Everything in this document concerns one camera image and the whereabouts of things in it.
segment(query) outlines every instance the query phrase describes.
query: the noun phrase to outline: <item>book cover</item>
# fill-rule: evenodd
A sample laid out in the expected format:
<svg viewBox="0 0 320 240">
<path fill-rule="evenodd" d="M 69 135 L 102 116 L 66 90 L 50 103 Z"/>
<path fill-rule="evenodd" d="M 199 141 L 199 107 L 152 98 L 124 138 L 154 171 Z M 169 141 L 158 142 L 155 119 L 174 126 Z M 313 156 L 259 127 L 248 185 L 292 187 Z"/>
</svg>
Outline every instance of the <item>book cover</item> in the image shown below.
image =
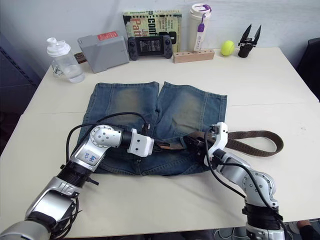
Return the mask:
<svg viewBox="0 0 320 240">
<path fill-rule="evenodd" d="M 181 18 L 179 10 L 128 11 L 123 13 L 129 37 L 169 35 L 174 53 L 180 51 Z"/>
</svg>

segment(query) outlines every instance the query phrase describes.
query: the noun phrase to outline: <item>purple lid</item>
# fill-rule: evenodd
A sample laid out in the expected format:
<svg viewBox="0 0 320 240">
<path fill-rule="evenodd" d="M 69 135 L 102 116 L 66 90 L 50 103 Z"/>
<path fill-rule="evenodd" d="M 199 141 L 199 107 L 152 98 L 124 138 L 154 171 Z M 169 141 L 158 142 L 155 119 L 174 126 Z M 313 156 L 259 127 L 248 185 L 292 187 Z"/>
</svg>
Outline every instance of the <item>purple lid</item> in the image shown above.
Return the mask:
<svg viewBox="0 0 320 240">
<path fill-rule="evenodd" d="M 204 5 L 202 5 L 202 7 L 204 7 L 205 9 L 204 10 L 200 10 L 199 12 L 204 12 L 204 11 L 210 10 L 210 13 L 211 13 L 212 9 L 208 4 L 204 4 Z"/>
</svg>

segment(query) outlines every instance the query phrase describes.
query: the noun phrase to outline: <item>jeans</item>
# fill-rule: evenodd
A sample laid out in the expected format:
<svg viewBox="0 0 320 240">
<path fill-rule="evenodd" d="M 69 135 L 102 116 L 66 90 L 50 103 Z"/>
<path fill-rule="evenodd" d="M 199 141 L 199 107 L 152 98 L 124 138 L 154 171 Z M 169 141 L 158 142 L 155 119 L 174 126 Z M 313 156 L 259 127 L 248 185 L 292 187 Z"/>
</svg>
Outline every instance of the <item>jeans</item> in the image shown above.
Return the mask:
<svg viewBox="0 0 320 240">
<path fill-rule="evenodd" d="M 212 124 L 225 120 L 227 96 L 199 90 L 189 85 L 164 83 L 159 95 L 157 82 L 137 84 L 98 83 L 91 95 L 83 123 L 96 122 L 119 112 L 137 112 L 150 124 L 151 138 L 182 143 L 183 136 L 206 131 Z M 119 128 L 139 132 L 143 120 L 135 115 L 121 115 L 107 120 Z M 79 139 L 90 127 L 83 127 Z M 109 148 L 96 173 L 124 175 L 185 175 L 209 170 L 197 161 L 194 152 L 167 150 L 147 157 L 127 153 L 126 149 Z"/>
</svg>

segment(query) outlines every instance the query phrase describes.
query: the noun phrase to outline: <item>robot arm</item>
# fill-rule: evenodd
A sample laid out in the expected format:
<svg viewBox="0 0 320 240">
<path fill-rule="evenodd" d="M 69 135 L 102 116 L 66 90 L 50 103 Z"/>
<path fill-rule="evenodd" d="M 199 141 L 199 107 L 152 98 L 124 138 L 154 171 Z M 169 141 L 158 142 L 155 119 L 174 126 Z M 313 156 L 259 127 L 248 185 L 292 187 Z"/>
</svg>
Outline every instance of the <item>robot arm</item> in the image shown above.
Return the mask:
<svg viewBox="0 0 320 240">
<path fill-rule="evenodd" d="M 219 122 L 212 129 L 216 142 L 208 150 L 210 163 L 219 174 L 245 192 L 242 213 L 247 215 L 247 235 L 252 240 L 284 240 L 278 201 L 273 198 L 275 181 L 268 174 L 252 169 L 240 157 L 222 150 L 228 141 L 226 124 Z"/>
<path fill-rule="evenodd" d="M 78 196 L 85 182 L 99 184 L 90 175 L 97 169 L 109 148 L 127 148 L 128 153 L 146 157 L 151 155 L 153 145 L 153 139 L 138 134 L 134 128 L 128 132 L 113 129 L 109 125 L 96 126 L 88 140 L 78 147 L 67 164 L 61 166 L 61 172 L 51 179 L 34 200 L 26 211 L 25 220 L 6 229 L 0 238 L 48 240 L 59 237 L 66 230 L 68 221 L 73 219 Z"/>
<path fill-rule="evenodd" d="M 247 215 L 247 235 L 252 240 L 284 240 L 278 202 L 273 198 L 276 191 L 274 180 L 266 173 L 252 169 L 240 157 L 222 150 L 228 141 L 226 124 L 219 122 L 212 129 L 212 137 L 216 141 L 208 150 L 210 167 L 246 193 L 242 213 Z M 25 220 L 0 233 L 0 239 L 48 240 L 58 239 L 62 234 L 65 236 L 68 233 L 67 223 L 73 223 L 78 213 L 78 196 L 84 183 L 98 184 L 90 175 L 97 169 L 107 149 L 127 148 L 128 153 L 146 157 L 151 155 L 153 145 L 153 139 L 138 134 L 135 129 L 127 132 L 109 125 L 96 126 L 89 139 L 78 147 L 66 165 L 61 166 L 61 172 L 31 204 Z"/>
</svg>

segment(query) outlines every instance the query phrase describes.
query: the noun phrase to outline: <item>game controller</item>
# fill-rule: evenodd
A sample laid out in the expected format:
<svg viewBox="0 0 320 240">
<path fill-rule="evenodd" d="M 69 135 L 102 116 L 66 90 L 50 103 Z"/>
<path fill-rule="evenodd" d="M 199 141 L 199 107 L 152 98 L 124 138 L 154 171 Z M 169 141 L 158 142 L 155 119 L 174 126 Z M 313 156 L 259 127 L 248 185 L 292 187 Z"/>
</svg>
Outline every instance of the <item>game controller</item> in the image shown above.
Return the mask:
<svg viewBox="0 0 320 240">
<path fill-rule="evenodd" d="M 131 60 L 135 61 L 139 56 L 161 55 L 166 59 L 173 54 L 172 42 L 169 35 L 142 36 L 128 38 L 128 49 Z"/>
</svg>

